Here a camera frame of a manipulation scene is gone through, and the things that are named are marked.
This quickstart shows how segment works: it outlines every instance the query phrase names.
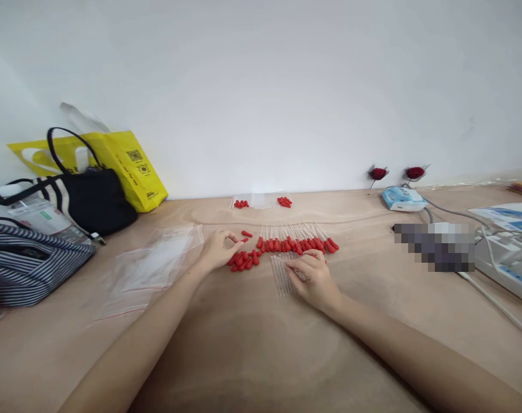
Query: bottle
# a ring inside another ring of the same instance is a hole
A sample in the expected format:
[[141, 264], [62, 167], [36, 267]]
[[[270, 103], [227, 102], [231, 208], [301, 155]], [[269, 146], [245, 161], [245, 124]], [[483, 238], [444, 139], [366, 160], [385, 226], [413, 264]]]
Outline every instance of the bottle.
[[[0, 186], [0, 195], [7, 198], [21, 193], [25, 188], [20, 184]], [[9, 205], [9, 214], [17, 221], [34, 231], [42, 232], [76, 244], [91, 244], [91, 240], [83, 234], [68, 218], [53, 205], [39, 196], [37, 192], [21, 201]]]

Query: striped bag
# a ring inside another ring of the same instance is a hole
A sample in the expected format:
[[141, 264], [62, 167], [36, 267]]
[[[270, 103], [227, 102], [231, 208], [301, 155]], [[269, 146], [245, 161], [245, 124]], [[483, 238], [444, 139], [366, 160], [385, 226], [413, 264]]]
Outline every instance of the striped bag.
[[91, 245], [74, 244], [18, 227], [0, 224], [0, 306], [39, 303], [95, 253]]

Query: black handbag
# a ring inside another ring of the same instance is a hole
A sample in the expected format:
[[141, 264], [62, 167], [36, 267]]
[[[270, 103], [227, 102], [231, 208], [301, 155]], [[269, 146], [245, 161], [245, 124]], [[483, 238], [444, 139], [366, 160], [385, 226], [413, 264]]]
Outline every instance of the black handbag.
[[[100, 169], [88, 168], [82, 174], [73, 174], [66, 169], [54, 150], [53, 132], [55, 129], [66, 131], [82, 141], [91, 151]], [[0, 196], [0, 205], [8, 207], [37, 192], [42, 198], [50, 201], [86, 235], [94, 232], [100, 236], [110, 235], [137, 220], [138, 214], [125, 199], [122, 184], [116, 172], [99, 162], [93, 148], [81, 136], [65, 128], [52, 127], [47, 132], [47, 142], [51, 156], [62, 171], [62, 175], [10, 182], [9, 184], [30, 182], [33, 186], [8, 198]]]

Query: yellow shopping bag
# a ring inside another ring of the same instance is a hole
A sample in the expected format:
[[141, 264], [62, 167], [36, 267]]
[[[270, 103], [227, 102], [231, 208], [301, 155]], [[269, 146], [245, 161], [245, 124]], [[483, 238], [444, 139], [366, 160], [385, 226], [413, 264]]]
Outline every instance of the yellow shopping bag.
[[[80, 136], [91, 145], [103, 166], [116, 171], [127, 201], [137, 212], [152, 211], [167, 197], [167, 191], [135, 135], [131, 131], [110, 132], [104, 124], [101, 127], [96, 121], [94, 124], [104, 132]], [[68, 170], [83, 173], [90, 166], [98, 166], [90, 151], [77, 138], [56, 138], [53, 141], [58, 158]], [[61, 173], [50, 156], [46, 140], [10, 143], [8, 147], [38, 176]]]

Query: wooden table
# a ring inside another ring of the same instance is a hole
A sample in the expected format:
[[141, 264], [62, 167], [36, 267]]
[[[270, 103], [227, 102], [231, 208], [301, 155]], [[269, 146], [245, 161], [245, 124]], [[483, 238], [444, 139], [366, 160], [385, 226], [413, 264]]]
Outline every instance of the wooden table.
[[[145, 245], [156, 228], [201, 223], [204, 233], [316, 221], [340, 245], [327, 255], [342, 290], [439, 340], [522, 392], [522, 333], [453, 273], [428, 272], [394, 242], [395, 223], [423, 213], [389, 211], [380, 190], [293, 195], [291, 209], [229, 208], [229, 198], [165, 202], [35, 307], [0, 321], [0, 412], [55, 412], [138, 313], [91, 324], [106, 300], [117, 255]], [[522, 196], [502, 186], [421, 190], [457, 210]], [[436, 220], [468, 222], [434, 210]], [[192, 251], [190, 262], [197, 255]], [[259, 267], [228, 267], [201, 285], [132, 411], [428, 411], [350, 334], [294, 297], [278, 296], [267, 255]], [[522, 302], [479, 273], [522, 321]]]

